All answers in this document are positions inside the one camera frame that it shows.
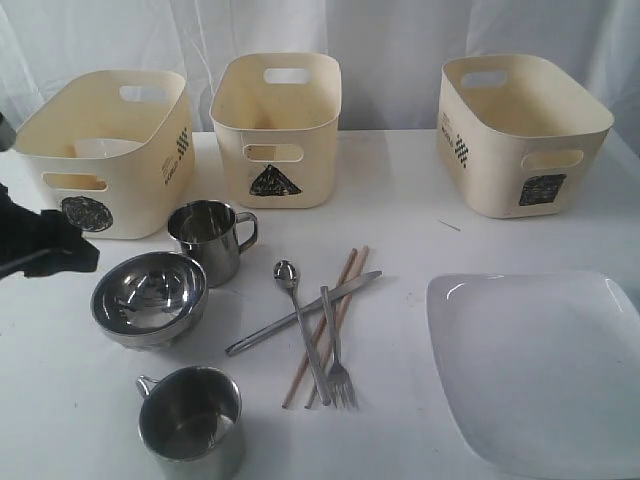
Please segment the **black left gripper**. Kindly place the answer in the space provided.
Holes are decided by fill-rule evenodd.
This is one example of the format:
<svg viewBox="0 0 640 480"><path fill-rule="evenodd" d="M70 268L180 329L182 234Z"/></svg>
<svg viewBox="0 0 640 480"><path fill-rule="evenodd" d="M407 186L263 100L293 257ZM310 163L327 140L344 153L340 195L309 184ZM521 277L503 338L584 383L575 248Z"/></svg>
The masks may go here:
<svg viewBox="0 0 640 480"><path fill-rule="evenodd" d="M1 185L1 278L22 272L26 278L97 269L99 250L80 228L54 209L39 213L15 203Z"/></svg>

